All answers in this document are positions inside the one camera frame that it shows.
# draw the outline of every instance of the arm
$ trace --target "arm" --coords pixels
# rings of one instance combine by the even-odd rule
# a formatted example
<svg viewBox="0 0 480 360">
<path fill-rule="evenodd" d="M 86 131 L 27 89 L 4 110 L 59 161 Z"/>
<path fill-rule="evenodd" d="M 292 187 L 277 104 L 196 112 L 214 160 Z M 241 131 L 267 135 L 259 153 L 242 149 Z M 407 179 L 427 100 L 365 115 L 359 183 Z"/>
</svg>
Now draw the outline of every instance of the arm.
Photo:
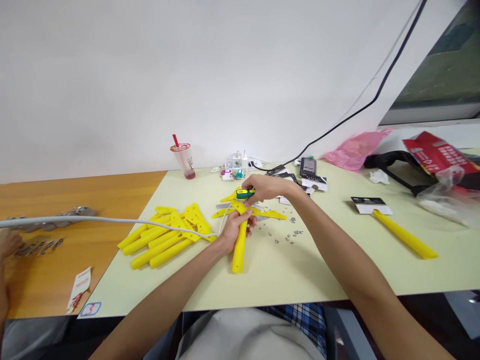
<svg viewBox="0 0 480 360">
<path fill-rule="evenodd" d="M 277 195 L 295 207 L 325 263 L 365 321 L 386 359 L 452 359 L 403 307 L 378 267 L 362 248 L 291 181 L 251 175 L 249 204 Z"/>
<path fill-rule="evenodd" d="M 5 260 L 14 254 L 24 242 L 14 231 L 8 228 L 0 229 L 0 339 L 4 338 L 4 325 L 9 312 L 9 298 L 7 284 L 5 282 Z M 2 353 L 2 341 L 0 340 L 0 354 Z"/>
<path fill-rule="evenodd" d="M 247 236 L 257 225 L 251 211 L 232 212 L 218 239 L 153 290 L 118 324 L 90 357 L 95 359 L 140 359 L 178 318 L 197 286 L 212 267 L 234 249 L 240 224 L 249 219 Z"/>
</svg>

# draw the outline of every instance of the pink plastic bag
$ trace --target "pink plastic bag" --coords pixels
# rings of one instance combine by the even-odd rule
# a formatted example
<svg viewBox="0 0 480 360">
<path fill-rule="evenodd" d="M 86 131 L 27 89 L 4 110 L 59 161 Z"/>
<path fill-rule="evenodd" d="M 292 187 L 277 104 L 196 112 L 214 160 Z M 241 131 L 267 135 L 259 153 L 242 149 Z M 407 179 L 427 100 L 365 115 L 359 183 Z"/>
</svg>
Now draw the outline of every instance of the pink plastic bag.
<svg viewBox="0 0 480 360">
<path fill-rule="evenodd" d="M 345 141 L 337 150 L 327 152 L 325 159 L 339 168 L 357 172 L 380 142 L 392 132 L 391 128 L 382 131 L 362 132 Z"/>
</svg>

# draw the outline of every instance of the plastic cup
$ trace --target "plastic cup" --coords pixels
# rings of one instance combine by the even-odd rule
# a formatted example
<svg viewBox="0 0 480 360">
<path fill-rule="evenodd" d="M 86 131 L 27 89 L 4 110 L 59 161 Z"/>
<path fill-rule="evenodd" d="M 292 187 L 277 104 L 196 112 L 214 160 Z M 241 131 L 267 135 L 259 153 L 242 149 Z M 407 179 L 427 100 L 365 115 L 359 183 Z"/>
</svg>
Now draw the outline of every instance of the plastic cup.
<svg viewBox="0 0 480 360">
<path fill-rule="evenodd" d="M 183 171 L 183 175 L 187 180 L 195 178 L 194 163 L 192 161 L 192 155 L 190 152 L 190 144 L 182 142 L 178 144 L 178 147 L 173 145 L 170 151 L 175 154 L 176 160 L 180 165 L 180 169 Z"/>
</svg>

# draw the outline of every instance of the clear plastic bag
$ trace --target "clear plastic bag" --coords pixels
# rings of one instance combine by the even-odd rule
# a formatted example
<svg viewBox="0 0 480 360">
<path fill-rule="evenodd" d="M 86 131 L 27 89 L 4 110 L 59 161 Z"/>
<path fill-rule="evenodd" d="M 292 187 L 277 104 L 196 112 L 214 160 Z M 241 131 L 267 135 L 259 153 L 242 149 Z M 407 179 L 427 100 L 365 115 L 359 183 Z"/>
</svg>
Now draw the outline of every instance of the clear plastic bag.
<svg viewBox="0 0 480 360">
<path fill-rule="evenodd" d="M 419 205 L 448 220 L 466 227 L 480 228 L 480 191 L 468 190 L 457 184 L 465 170 L 453 165 L 435 174 L 438 183 L 417 195 Z"/>
<path fill-rule="evenodd" d="M 367 156 L 371 155 L 391 132 L 391 128 L 362 132 L 345 141 L 337 150 L 327 152 L 324 155 L 325 160 L 339 168 L 358 172 Z"/>
</svg>

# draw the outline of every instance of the white wall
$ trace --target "white wall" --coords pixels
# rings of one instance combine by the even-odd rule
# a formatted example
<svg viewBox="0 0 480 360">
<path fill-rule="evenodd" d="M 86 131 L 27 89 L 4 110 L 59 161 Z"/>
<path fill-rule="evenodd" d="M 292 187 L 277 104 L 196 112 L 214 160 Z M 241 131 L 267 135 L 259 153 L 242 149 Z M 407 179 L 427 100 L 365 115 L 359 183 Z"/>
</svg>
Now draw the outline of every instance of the white wall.
<svg viewBox="0 0 480 360">
<path fill-rule="evenodd" d="M 428 1 L 382 97 L 308 152 L 375 129 L 463 3 Z M 370 101 L 417 5 L 3 0 L 0 183 L 177 169 L 173 133 L 198 168 L 288 160 Z"/>
</svg>

